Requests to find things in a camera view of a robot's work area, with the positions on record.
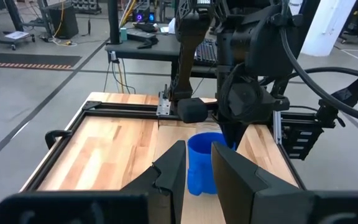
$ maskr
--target metal bracket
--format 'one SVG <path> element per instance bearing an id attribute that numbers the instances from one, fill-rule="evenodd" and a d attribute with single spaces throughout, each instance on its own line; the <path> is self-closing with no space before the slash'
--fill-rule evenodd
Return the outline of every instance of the metal bracket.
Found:
<path id="1" fill-rule="evenodd" d="M 90 110 L 93 109 L 99 105 L 101 105 L 101 101 L 87 101 L 84 106 L 82 107 L 82 110 Z"/>
<path id="2" fill-rule="evenodd" d="M 273 136 L 276 144 L 282 143 L 281 112 L 273 111 Z"/>
<path id="3" fill-rule="evenodd" d="M 171 102 L 168 98 L 164 97 L 164 91 L 158 93 L 158 106 L 156 115 L 169 115 L 171 108 Z"/>
<path id="4" fill-rule="evenodd" d="M 47 143 L 48 149 L 51 149 L 52 146 L 56 143 L 56 138 L 58 137 L 65 138 L 71 136 L 72 134 L 73 134 L 72 131 L 64 131 L 64 130 L 49 131 L 45 135 L 45 142 Z"/>

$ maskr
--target workbench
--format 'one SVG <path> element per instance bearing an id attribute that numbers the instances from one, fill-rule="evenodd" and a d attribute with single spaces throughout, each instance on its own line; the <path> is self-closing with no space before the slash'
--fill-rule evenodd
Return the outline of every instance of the workbench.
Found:
<path id="1" fill-rule="evenodd" d="M 168 26 L 168 24 L 159 24 L 160 27 Z M 131 22 L 125 24 L 127 29 L 133 29 Z M 161 62 L 171 62 L 171 77 L 174 77 L 178 69 L 178 59 L 180 53 L 180 43 L 174 34 L 163 34 L 160 31 L 155 33 L 158 43 L 149 49 L 138 49 L 142 43 L 135 40 L 125 40 L 121 44 L 107 44 L 104 50 L 108 53 L 115 52 L 117 58 L 128 58 L 138 60 L 154 60 Z M 216 78 L 215 67 L 193 66 L 191 69 L 191 77 L 195 78 Z"/>
<path id="2" fill-rule="evenodd" d="M 205 102 L 215 99 L 203 99 Z M 92 93 L 86 100 L 107 103 L 157 105 L 158 96 Z M 66 129 L 76 122 L 81 107 Z M 50 148 L 24 184 L 26 190 L 120 190 L 145 171 L 177 140 L 187 141 L 205 131 L 220 131 L 213 122 L 86 116 L 38 187 L 29 186 L 50 162 L 57 144 Z M 250 125 L 237 152 L 277 177 L 298 186 L 282 150 L 264 125 Z M 217 195 L 193 196 L 185 186 L 182 223 L 224 223 Z"/>

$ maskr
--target butcher block surface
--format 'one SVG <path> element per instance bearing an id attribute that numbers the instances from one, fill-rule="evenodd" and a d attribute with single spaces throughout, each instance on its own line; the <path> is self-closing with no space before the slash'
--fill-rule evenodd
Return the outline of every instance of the butcher block surface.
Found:
<path id="1" fill-rule="evenodd" d="M 118 93 L 92 93 L 89 100 L 158 104 L 158 96 Z M 209 122 L 184 124 L 87 116 L 38 190 L 119 190 L 150 167 L 177 140 L 187 141 L 194 134 L 206 131 L 219 132 L 220 129 Z M 249 126 L 237 152 L 297 186 L 266 126 Z M 182 223 L 224 223 L 218 197 L 190 195 L 186 185 Z"/>

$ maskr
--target black box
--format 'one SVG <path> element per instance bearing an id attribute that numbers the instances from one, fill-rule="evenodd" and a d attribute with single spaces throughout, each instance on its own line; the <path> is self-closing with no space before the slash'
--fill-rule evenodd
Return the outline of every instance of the black box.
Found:
<path id="1" fill-rule="evenodd" d="M 56 32 L 62 18 L 62 4 L 59 3 L 56 7 L 49 9 L 49 13 L 52 19 L 53 28 L 55 28 Z M 55 37 L 58 39 L 71 39 L 77 34 L 78 24 L 75 17 L 74 7 L 71 4 L 65 4 L 62 25 Z"/>

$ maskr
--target handle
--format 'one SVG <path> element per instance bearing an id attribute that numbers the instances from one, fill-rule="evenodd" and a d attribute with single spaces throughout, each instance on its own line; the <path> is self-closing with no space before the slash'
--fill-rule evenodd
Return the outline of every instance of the handle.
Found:
<path id="1" fill-rule="evenodd" d="M 72 135 L 72 131 L 64 131 L 64 130 L 54 130 L 49 131 L 45 134 L 45 142 L 47 143 L 48 149 L 51 149 L 52 146 L 56 143 L 56 138 L 62 137 L 66 138 Z"/>

